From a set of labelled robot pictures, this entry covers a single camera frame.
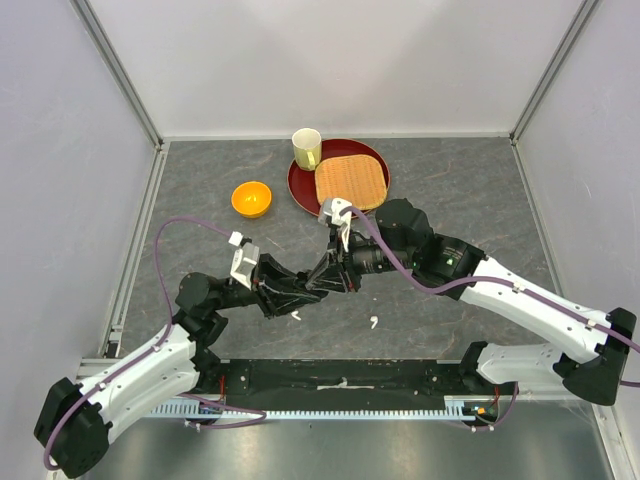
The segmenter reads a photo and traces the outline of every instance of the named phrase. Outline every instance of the woven placemat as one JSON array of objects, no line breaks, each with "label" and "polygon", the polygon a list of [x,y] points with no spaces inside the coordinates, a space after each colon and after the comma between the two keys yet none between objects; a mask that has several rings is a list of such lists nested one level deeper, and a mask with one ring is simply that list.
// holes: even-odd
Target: woven placemat
[{"label": "woven placemat", "polygon": [[318,203],[344,198],[360,210],[379,207],[387,198],[382,167],[369,155],[328,158],[315,171]]}]

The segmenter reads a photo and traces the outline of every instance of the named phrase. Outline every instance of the gray marble surface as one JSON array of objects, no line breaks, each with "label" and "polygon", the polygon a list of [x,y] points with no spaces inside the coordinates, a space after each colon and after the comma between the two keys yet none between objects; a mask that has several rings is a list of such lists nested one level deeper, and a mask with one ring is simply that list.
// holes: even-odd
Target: gray marble surface
[{"label": "gray marble surface", "polygon": [[[408,198],[434,229],[478,245],[519,275],[551,288],[551,277],[518,169],[505,138],[371,139],[387,161],[389,198]],[[124,356],[158,331],[167,318],[152,263],[152,240],[173,215],[194,215],[241,231],[293,271],[312,268],[328,230],[289,195],[291,144],[285,140],[174,142],[151,219],[126,317]],[[273,191],[262,218],[248,220],[231,207],[242,182]],[[162,269],[171,297],[182,277],[201,271],[229,274],[232,247],[206,229],[172,225],[161,241]],[[414,291],[398,273],[363,278],[358,294],[332,294],[291,316],[264,319],[258,307],[226,310],[229,326],[213,350],[227,358],[459,359],[470,342],[506,345],[540,339],[482,309]],[[371,329],[370,317],[379,323]]]}]

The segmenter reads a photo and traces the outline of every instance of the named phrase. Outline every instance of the gray floor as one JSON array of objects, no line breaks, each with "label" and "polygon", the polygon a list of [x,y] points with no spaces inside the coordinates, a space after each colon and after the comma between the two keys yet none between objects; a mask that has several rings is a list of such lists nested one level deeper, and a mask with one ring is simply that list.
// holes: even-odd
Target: gray floor
[{"label": "gray floor", "polygon": [[518,402],[493,433],[429,421],[280,421],[198,434],[141,420],[85,480],[613,480],[591,407]]},{"label": "gray floor", "polygon": [[[436,231],[483,248],[516,273],[551,288],[542,246],[518,169],[505,138],[372,139],[387,161],[389,198],[406,197],[425,210]],[[289,141],[175,142],[171,144],[127,313],[124,356],[166,321],[152,265],[151,240],[172,215],[195,215],[253,238],[291,270],[312,268],[327,229],[291,199],[286,175]],[[248,180],[267,183],[270,212],[247,220],[230,204]],[[162,268],[175,297],[191,271],[226,277],[233,251],[222,237],[192,225],[173,225],[161,245]],[[369,318],[379,317],[375,330]],[[533,334],[490,312],[427,297],[397,273],[370,275],[357,295],[334,294],[290,316],[265,320],[257,307],[228,310],[230,323],[213,350],[233,358],[459,359],[468,344],[536,342]]]}]

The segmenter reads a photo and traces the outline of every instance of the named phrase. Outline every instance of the small white object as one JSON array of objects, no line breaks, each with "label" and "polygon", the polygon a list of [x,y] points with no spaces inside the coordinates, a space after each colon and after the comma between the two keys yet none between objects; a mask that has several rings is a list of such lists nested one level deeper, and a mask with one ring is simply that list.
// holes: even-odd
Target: small white object
[{"label": "small white object", "polygon": [[229,243],[235,247],[239,247],[244,236],[240,232],[233,232],[229,237]]},{"label": "small white object", "polygon": [[520,282],[513,282],[512,291],[513,293],[524,292],[524,285],[522,285]]}]

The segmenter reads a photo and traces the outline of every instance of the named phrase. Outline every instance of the black base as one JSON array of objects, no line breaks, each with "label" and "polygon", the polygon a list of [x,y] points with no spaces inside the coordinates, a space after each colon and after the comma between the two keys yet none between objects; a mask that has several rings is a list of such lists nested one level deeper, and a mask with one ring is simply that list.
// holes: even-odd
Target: black base
[{"label": "black base", "polygon": [[[494,394],[463,381],[458,363],[437,360],[229,360],[219,366],[229,405],[261,410],[440,410],[445,395]],[[373,388],[318,390],[338,385]],[[219,383],[200,393],[219,393]],[[513,384],[500,386],[513,393]]]}]

